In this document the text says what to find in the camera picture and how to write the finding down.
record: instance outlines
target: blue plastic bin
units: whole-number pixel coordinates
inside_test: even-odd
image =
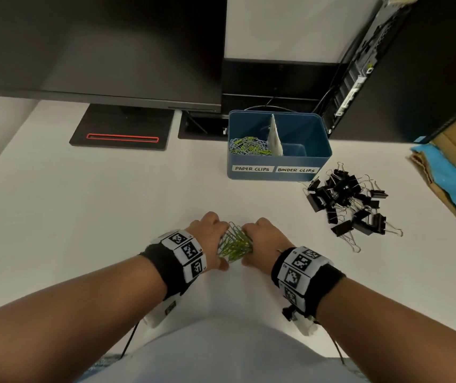
[[[228,140],[267,140],[271,115],[276,119],[283,156],[244,156],[229,151],[228,177],[237,180],[309,181],[333,154],[322,118],[317,114],[234,110]]]

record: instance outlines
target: desk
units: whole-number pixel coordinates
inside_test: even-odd
[[[297,245],[326,255],[349,277],[456,330],[456,218],[406,159],[409,145],[332,141],[323,172],[343,161],[389,193],[382,212],[395,235],[354,231],[355,254],[315,213],[296,182],[234,181],[226,143],[177,138],[167,150],[72,147],[87,105],[45,102],[0,156],[0,306],[49,285],[142,251],[162,232],[213,210],[237,224],[269,218]],[[159,328],[138,330],[130,350],[213,315],[246,318],[282,330],[325,356],[337,356],[323,329],[304,338],[281,315],[286,301],[270,280],[233,264],[189,289]],[[125,337],[112,350],[121,351]]]

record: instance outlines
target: wristband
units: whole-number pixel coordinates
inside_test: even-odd
[[[153,240],[140,255],[148,258],[167,286],[165,300],[187,288],[206,269],[206,257],[192,234],[173,230]]]
[[[322,297],[343,277],[329,259],[307,247],[283,251],[271,273],[283,296],[305,317],[315,317]]]

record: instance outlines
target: hand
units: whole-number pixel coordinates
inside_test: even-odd
[[[242,226],[253,241],[253,252],[242,258],[242,264],[252,266],[270,275],[276,260],[283,251],[295,247],[269,220],[260,218],[256,223]]]
[[[198,240],[206,256],[206,272],[211,269],[226,271],[229,264],[224,258],[219,258],[217,249],[219,242],[228,229],[227,222],[220,222],[217,213],[207,212],[201,220],[193,221],[186,231]]]

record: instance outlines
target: person's left hand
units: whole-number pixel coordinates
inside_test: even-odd
[[[220,222],[215,212],[207,212],[201,220],[194,220],[186,231],[193,234],[206,256],[206,272],[212,269],[226,271],[229,264],[224,258],[219,258],[217,249],[219,242],[228,229],[227,222]]]

